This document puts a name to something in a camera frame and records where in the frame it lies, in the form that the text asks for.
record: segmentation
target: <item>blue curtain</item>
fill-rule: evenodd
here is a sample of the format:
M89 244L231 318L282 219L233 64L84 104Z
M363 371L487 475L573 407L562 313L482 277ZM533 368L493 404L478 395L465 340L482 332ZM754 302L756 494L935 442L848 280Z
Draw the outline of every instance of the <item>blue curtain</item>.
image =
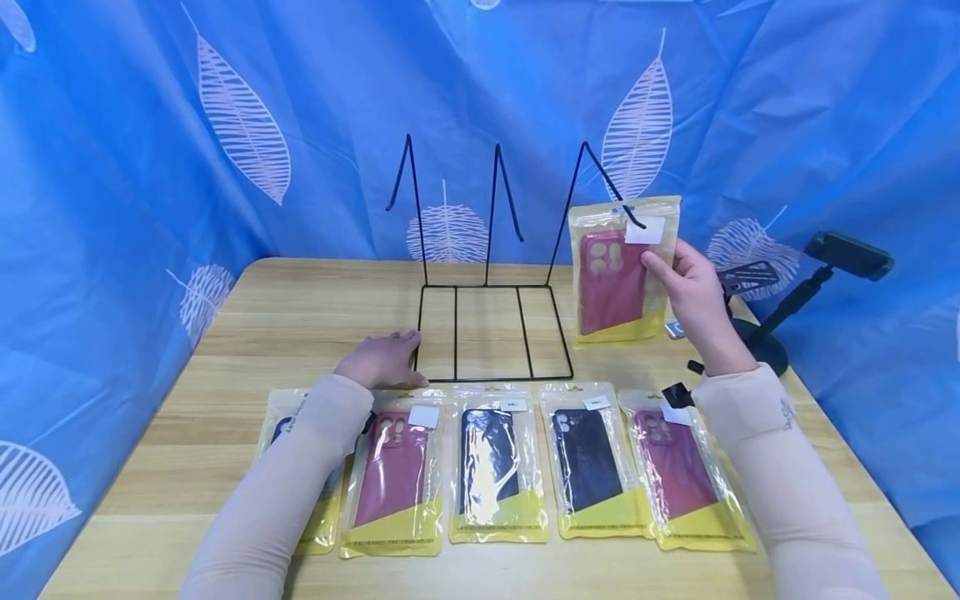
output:
M406 133L431 260L482 259L500 143L526 241L492 259L548 262L583 140L626 194L681 193L718 264L770 260L761 315L819 230L891 252L780 338L960 585L954 2L0 0L0 22L0 596L42 589L248 264L421 258L410 186L384 211ZM586 167L575 202L609 197Z

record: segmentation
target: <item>beige sleeve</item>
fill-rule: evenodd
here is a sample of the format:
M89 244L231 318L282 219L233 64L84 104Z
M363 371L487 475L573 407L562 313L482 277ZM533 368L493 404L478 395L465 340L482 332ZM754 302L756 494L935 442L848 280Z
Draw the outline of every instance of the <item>beige sleeve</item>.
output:
M372 404L370 391L345 377L317 382L290 431L256 461L210 525L181 600L281 597L324 481L353 451Z
M693 398L740 476L777 598L889 598L850 506L770 367L704 377Z

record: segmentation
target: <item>black wire display stand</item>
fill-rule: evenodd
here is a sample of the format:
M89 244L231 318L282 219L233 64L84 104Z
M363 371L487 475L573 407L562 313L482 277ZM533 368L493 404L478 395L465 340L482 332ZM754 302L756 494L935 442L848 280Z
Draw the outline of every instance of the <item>black wire display stand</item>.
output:
M504 165L503 153L500 150L500 145L497 144L493 150L493 185L490 196L490 224L488 225L487 230L487 260L484 267L484 279L483 283L473 283L473 284L441 284L441 283L431 283L430 274L427 269L427 254L426 254L426 244L423 238L423 215L420 210L420 187L417 182L417 163L414 160L414 143L413 138L409 133L407 133L406 141L403 145L403 154L400 157L400 167L396 171L396 182L394 183L394 192L390 196L390 203L387 204L387 210L389 211L394 207L396 203L396 194L400 189L400 182L403 179L403 168L406 166L407 157L410 157L410 174L413 179L414 184L414 201L417 205L417 223L420 229L420 255L423 257L423 285L420 288L420 308L417 313L417 329L421 329L423 325L423 299L426 296L427 290L438 289L438 290L453 290L453 377L452 378L434 378L428 377L430 381L434 383L468 383L468 382L494 382L494 381L550 381L550 380L565 380L573 378L573 362L570 360L570 350L566 345L566 337L564 336L564 325L560 319L560 311L557 308L557 297L553 293L553 287L550 285L550 277L553 275L553 267L557 261L557 251L560 248L560 242L564 236L564 221L566 220L566 213L570 209L570 202L573 199L573 191L577 183L577 176L580 172L580 164L584 157L584 152L587 152L590 158L593 160L593 163L596 165L597 169L600 170L600 174L603 175L604 180L607 182L607 185L613 191L616 198L620 201L623 199L620 196L620 193L616 190L616 187L613 185L613 182L610 179L610 176L607 175L607 172L600 165L600 161L597 160L596 155L593 153L593 150L590 149L589 144L584 142L580 146L580 154L577 155L577 164L573 172L573 180L570 182L570 191L566 196L566 206L564 207L564 212L561 214L560 218L560 227L557 231L557 242L554 244L553 255L550 258L550 267L547 270L546 280L543 283L524 283L524 284L495 284L490 283L490 251L493 240L493 211L496 207L496 185L498 176L503 178L503 188L507 193L507 203L510 206L510 214L514 221L514 232L516 238L523 242L523 234L520 232L520 223L516 218L516 207L514 205L514 194L510 189L510 180L507 179L507 168ZM624 210L627 213L627 216L633 221L637 226L641 228L646 228L642 223L638 222L636 217L633 214L633 211L624 206ZM460 377L460 365L459 365L459 354L458 346L460 346L460 340L458 338L459 324L458 324L458 294L460 290L485 290L485 289L495 289L495 290L504 290L512 289L516 293L516 307L520 315L520 328L523 332L523 346L526 350L527 356L527 369L529 371L528 376L505 376L505 377ZM527 335L527 325L526 321L523 318L523 300L521 299L520 290L545 290L550 295L550 303L553 306L553 314L557 323L557 332L560 334L560 343L564 349L564 358L566 360L566 372L554 373L549 375L536 375L534 374L534 363L533 356L530 353L530 338ZM418 350L414 354L414 370L417 368L418 362L420 360L420 351Z

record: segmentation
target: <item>clear plastic bag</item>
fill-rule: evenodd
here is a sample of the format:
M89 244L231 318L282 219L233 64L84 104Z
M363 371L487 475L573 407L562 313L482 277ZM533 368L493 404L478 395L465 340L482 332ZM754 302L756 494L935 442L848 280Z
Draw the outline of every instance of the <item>clear plastic bag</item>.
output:
M376 419L353 455L340 557L437 556L446 393L373 396Z
M627 215L646 226L637 227ZM645 251L673 263L680 197L576 206L567 217L577 301L576 345L629 343L663 333L667 295L640 262Z
M273 390L267 400L267 415L260 429L256 459L259 459L281 433L289 431L293 416L309 390ZM340 498L344 466L336 467L326 478L324 489L307 522L294 554L327 554L337 541L340 520Z
M450 541L545 543L546 503L530 387L458 385Z
M561 537L649 536L613 385L548 383L539 397Z
M664 409L660 394L621 390L631 447L663 550L756 551L756 540L696 410ZM668 421L670 419L689 422Z

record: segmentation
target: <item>black phone case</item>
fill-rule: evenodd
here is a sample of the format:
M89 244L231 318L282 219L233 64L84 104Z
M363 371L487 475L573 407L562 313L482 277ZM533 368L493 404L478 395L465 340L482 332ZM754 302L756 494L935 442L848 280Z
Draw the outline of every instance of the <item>black phone case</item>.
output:
M284 417L276 424L276 427L274 427L274 436L270 439L271 444L273 442L276 442L276 438L279 438L281 433L283 433L284 431L288 431L290 429L289 427L284 429L283 426L289 423L293 419L294 419L293 417Z
M597 411L561 409L553 415L568 514L623 493L610 438Z
M460 419L460 514L489 515L484 506L520 493L514 416L469 409Z

